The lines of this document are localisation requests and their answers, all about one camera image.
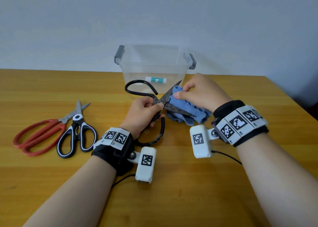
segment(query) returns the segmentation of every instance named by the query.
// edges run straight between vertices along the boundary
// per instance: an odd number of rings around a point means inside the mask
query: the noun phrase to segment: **storage bin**
[[[197,64],[187,49],[170,45],[120,45],[114,61],[122,69],[126,84],[146,80],[158,93],[166,93],[178,81],[183,81],[187,69],[193,70]],[[142,83],[135,83],[129,89],[152,93]]]

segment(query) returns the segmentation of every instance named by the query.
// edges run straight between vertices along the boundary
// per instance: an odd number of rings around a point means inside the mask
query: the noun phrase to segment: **white wall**
[[[120,71],[120,44],[182,45],[195,72],[265,75],[310,105],[318,101],[317,2],[0,0],[0,68]]]

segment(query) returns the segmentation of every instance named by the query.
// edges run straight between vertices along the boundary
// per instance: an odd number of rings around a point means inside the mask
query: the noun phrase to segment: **scissors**
[[[179,114],[182,114],[182,115],[186,115],[186,116],[189,116],[189,117],[195,117],[193,114],[189,113],[189,112],[186,112],[180,108],[177,108],[175,107],[174,105],[170,104],[168,102],[169,100],[169,97],[172,95],[172,90],[175,86],[178,86],[180,84],[181,81],[177,82],[176,84],[173,85],[173,87],[171,87],[160,99],[158,99],[155,95],[158,95],[158,92],[156,91],[156,89],[153,87],[153,85],[151,85],[149,82],[145,81],[145,80],[132,80],[130,82],[128,82],[126,85],[125,85],[125,91],[130,93],[130,94],[133,94],[133,95],[138,95],[138,96],[149,96],[149,97],[152,97],[153,100],[154,100],[154,105],[155,104],[158,104],[158,103],[162,103],[164,105],[164,109],[167,110],[167,111],[171,111],[171,112],[175,112],[175,113],[179,113]],[[150,93],[143,93],[143,92],[134,92],[134,91],[130,91],[128,90],[128,87],[132,84],[135,84],[135,83],[144,83],[146,85],[148,85],[151,90],[153,91],[154,94],[150,94]],[[161,111],[157,112],[157,114],[151,119],[150,122],[153,122],[155,120],[157,120],[159,117],[161,116]],[[160,129],[160,134],[159,136],[151,141],[151,142],[148,142],[148,143],[141,143],[138,141],[138,139],[135,140],[135,143],[139,146],[142,146],[142,147],[149,147],[155,143],[157,143],[161,137],[163,136],[164,134],[164,129],[165,129],[165,120],[164,120],[164,117],[161,118],[161,129]]]
[[[76,143],[80,141],[80,149],[82,152],[87,153],[91,150],[93,150],[94,143],[97,141],[97,131],[91,126],[88,125],[86,122],[84,122],[84,117],[82,115],[82,107],[80,104],[80,101],[77,101],[76,104],[76,115],[73,116],[73,123],[72,125],[66,130],[66,132],[61,136],[61,138],[58,141],[58,146],[57,146],[57,152],[58,156],[61,158],[70,158],[74,155],[75,150],[76,150]],[[86,145],[86,137],[85,137],[85,132],[87,130],[90,130],[94,134],[94,141],[92,145],[88,148],[85,147]],[[64,154],[62,152],[62,145],[63,142],[65,141],[66,137],[71,136],[71,150]]]
[[[88,105],[85,104],[82,107],[82,110],[84,110]],[[30,157],[35,157],[35,156],[40,156],[46,152],[48,152],[49,150],[51,150],[57,143],[58,140],[60,139],[60,137],[62,136],[62,134],[65,132],[66,130],[66,123],[76,114],[76,110],[72,111],[71,113],[67,114],[65,117],[60,118],[60,119],[47,119],[44,121],[39,121],[35,124],[32,124],[30,126],[28,126],[27,128],[23,129],[21,132],[19,132],[13,139],[13,144],[19,148],[22,149],[22,152],[24,154],[26,154],[27,156]],[[35,134],[33,134],[29,139],[27,139],[26,141],[24,141],[23,143],[19,143],[20,138],[27,133],[28,131],[30,131],[31,129],[36,128],[37,126],[43,125],[49,123],[48,125],[46,125],[44,128],[42,128],[41,130],[39,130],[38,132],[36,132]],[[30,152],[29,150],[38,145],[39,143],[43,142],[44,140],[50,138],[51,136],[53,136],[54,134],[56,134],[57,132],[61,131],[61,134],[58,136],[58,138],[52,142],[49,146],[47,146],[45,149],[42,149],[40,151],[37,152]]]

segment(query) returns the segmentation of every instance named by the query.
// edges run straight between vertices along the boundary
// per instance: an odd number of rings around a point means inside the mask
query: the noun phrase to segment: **person's right hand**
[[[185,83],[183,91],[174,93],[174,97],[192,102],[198,107],[214,112],[219,106],[232,101],[212,79],[197,73]]]

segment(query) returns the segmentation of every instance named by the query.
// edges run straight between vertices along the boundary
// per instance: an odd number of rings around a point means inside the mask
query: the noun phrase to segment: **black-handled scissors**
[[[158,99],[156,97],[156,95],[158,95],[158,92],[156,91],[156,89],[153,87],[153,85],[151,85],[149,82],[145,81],[145,80],[132,80],[130,82],[128,82],[126,85],[125,85],[125,91],[130,93],[130,94],[133,94],[133,95],[138,95],[138,96],[149,96],[149,97],[152,97],[154,99],[154,105],[155,104],[158,104],[158,103],[162,103],[164,105],[164,109],[165,110],[168,110],[168,111],[171,111],[171,112],[175,112],[175,113],[179,113],[179,114],[182,114],[182,115],[186,115],[186,116],[189,116],[189,117],[195,117],[193,114],[189,113],[189,112],[186,112],[180,108],[177,108],[175,107],[174,105],[170,104],[168,102],[169,100],[169,97],[172,95],[172,90],[175,86],[178,86],[180,84],[181,81],[177,82],[176,84],[173,85],[173,87],[171,87],[160,99]],[[128,87],[132,84],[135,84],[135,83],[144,83],[146,85],[148,85],[151,90],[153,91],[153,93],[155,94],[150,94],[150,93],[143,93],[143,92],[134,92],[134,91],[130,91],[128,90]],[[161,111],[157,112],[157,114],[151,119],[151,122],[157,120],[159,117],[161,116]],[[147,143],[141,143],[138,141],[138,139],[135,140],[135,143],[139,146],[142,146],[142,147],[149,147],[155,143],[157,143],[160,138],[163,136],[164,134],[164,128],[165,128],[165,120],[164,120],[164,117],[161,118],[161,129],[160,129],[160,134],[159,136],[151,141],[151,142],[147,142]]]
[[[72,125],[66,130],[66,132],[61,136],[60,140],[58,141],[57,145],[57,152],[58,156],[61,158],[70,158],[74,155],[76,151],[76,143],[80,141],[80,149],[82,152],[87,153],[93,150],[94,143],[97,141],[97,131],[89,124],[84,122],[84,117],[82,115],[82,107],[80,104],[80,101],[77,101],[76,104],[76,112],[77,114],[73,117],[73,123]],[[86,148],[86,137],[85,133],[87,130],[90,130],[94,134],[94,141],[92,145],[88,148]],[[62,152],[62,145],[66,137],[71,136],[71,150],[64,154]]]

